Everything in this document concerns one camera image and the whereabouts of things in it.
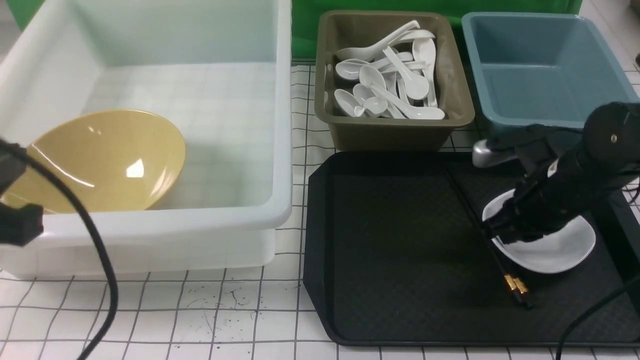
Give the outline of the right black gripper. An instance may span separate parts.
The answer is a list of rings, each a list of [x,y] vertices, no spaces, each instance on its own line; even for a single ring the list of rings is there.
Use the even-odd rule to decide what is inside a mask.
[[[482,221],[503,244],[532,243],[557,233],[606,196],[606,183],[578,160],[554,160],[528,174],[499,208]]]

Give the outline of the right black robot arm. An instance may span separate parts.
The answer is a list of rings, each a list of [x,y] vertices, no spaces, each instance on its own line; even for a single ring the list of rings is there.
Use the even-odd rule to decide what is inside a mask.
[[[519,160],[526,174],[496,214],[482,222],[489,239],[506,245],[557,233],[639,177],[639,105],[600,105],[582,129],[533,124],[474,145],[476,167],[512,160]]]

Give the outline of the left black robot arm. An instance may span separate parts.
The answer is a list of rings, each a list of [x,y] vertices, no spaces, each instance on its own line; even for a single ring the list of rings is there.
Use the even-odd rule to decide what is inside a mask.
[[[26,150],[17,143],[2,139],[0,151],[0,191],[4,193],[26,171],[28,164],[15,154],[26,155]],[[44,231],[44,208],[36,203],[26,203],[12,207],[6,203],[0,205],[0,243],[25,247]]]

